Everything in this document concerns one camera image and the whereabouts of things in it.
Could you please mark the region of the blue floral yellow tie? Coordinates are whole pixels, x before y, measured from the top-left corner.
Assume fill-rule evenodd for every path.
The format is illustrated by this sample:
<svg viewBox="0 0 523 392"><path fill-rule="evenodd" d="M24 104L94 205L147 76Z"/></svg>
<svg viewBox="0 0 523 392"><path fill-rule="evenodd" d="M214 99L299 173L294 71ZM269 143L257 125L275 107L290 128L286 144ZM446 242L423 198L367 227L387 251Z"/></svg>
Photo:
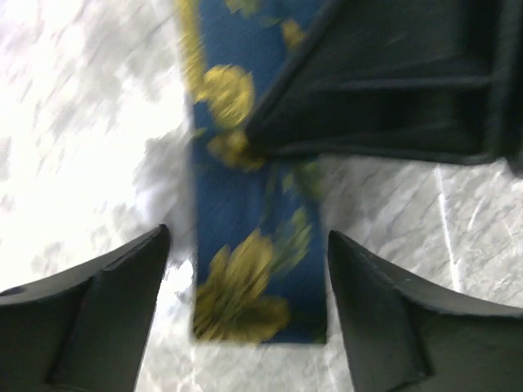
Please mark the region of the blue floral yellow tie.
<svg viewBox="0 0 523 392"><path fill-rule="evenodd" d="M320 6L175 4L194 115L197 341L327 340L319 165L254 158L244 130Z"/></svg>

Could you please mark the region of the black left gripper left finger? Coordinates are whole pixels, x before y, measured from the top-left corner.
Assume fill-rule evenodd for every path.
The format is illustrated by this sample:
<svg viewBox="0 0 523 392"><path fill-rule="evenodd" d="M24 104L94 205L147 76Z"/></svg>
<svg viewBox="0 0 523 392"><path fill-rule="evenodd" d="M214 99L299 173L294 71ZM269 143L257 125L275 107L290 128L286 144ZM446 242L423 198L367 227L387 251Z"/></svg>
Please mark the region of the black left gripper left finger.
<svg viewBox="0 0 523 392"><path fill-rule="evenodd" d="M131 392L170 252L166 225L1 293L3 391Z"/></svg>

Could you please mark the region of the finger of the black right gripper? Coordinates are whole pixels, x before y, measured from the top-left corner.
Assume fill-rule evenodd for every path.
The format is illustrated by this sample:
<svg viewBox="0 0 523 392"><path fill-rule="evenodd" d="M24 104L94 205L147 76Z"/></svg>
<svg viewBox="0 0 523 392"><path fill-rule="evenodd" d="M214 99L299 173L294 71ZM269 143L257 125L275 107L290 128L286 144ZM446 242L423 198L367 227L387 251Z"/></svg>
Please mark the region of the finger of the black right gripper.
<svg viewBox="0 0 523 392"><path fill-rule="evenodd" d="M519 1L329 1L245 129L253 152L522 169Z"/></svg>

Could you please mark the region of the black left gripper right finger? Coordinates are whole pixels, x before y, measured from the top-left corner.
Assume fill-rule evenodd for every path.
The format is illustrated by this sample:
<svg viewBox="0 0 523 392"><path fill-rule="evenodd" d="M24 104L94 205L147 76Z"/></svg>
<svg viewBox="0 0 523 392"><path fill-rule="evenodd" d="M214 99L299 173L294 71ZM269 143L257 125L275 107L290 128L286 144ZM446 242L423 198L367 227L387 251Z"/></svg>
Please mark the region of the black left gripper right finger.
<svg viewBox="0 0 523 392"><path fill-rule="evenodd" d="M356 391L521 391L520 308L434 284L337 231L328 263Z"/></svg>

